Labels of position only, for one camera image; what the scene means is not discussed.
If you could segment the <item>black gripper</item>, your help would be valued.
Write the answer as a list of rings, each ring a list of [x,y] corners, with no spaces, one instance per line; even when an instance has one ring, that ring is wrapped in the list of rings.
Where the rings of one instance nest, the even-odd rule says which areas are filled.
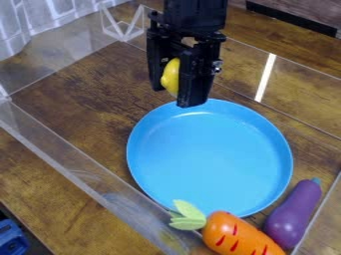
[[[175,56],[175,41],[194,37],[197,43],[179,54],[177,105],[190,108],[206,103],[215,74],[221,71],[219,43],[226,40],[227,0],[165,0],[162,12],[151,11],[147,59],[152,89],[165,89],[161,78]]]

